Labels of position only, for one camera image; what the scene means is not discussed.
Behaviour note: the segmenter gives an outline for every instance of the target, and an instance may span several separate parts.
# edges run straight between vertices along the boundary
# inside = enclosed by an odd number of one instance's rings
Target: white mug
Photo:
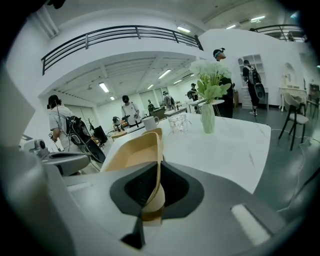
[[[159,124],[159,118],[157,116],[155,116],[155,117],[148,116],[148,117],[142,119],[142,121],[143,121],[143,124],[144,124],[146,131],[156,129],[157,125]]]

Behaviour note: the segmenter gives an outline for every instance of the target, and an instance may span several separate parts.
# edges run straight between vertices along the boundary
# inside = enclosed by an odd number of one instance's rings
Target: mug handle
[[[159,124],[159,118],[157,116],[154,117],[154,119],[158,119],[158,123],[156,123],[155,125],[157,126]]]

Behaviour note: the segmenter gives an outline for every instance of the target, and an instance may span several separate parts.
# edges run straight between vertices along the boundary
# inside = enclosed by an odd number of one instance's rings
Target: flower bouquet
[[[215,112],[211,103],[216,98],[227,94],[231,83],[219,85],[222,78],[231,78],[229,69],[219,62],[197,60],[191,63],[189,70],[200,80],[197,81],[198,94],[205,99],[201,110],[201,120],[205,133],[215,129]]]

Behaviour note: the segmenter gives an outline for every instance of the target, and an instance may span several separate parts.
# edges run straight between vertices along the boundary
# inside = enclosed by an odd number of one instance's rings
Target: black metal railing
[[[290,42],[305,42],[307,36],[300,26],[297,25],[271,25],[251,28],[250,31],[263,33],[265,35]]]
[[[185,44],[190,47],[196,47],[202,51],[204,50],[196,35],[193,37],[174,30],[157,26],[112,26],[79,35],[50,51],[41,59],[42,75],[44,75],[46,70],[56,64],[58,61],[81,49],[87,50],[90,46],[98,43],[124,38],[138,38],[139,40],[141,40],[142,38],[165,39],[174,41],[178,44]]]

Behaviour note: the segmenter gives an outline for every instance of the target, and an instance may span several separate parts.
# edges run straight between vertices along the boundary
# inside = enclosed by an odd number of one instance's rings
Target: green glass vase
[[[211,104],[204,104],[201,107],[201,120],[204,132],[212,134],[215,131],[216,116]]]

